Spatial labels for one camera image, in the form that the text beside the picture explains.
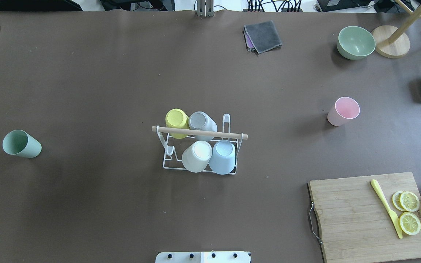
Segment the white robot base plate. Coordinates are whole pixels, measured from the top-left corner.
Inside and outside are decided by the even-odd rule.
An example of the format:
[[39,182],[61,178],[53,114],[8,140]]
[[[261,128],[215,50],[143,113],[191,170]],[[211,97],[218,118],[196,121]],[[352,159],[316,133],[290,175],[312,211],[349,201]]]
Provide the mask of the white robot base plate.
[[247,251],[160,252],[156,263],[251,263]]

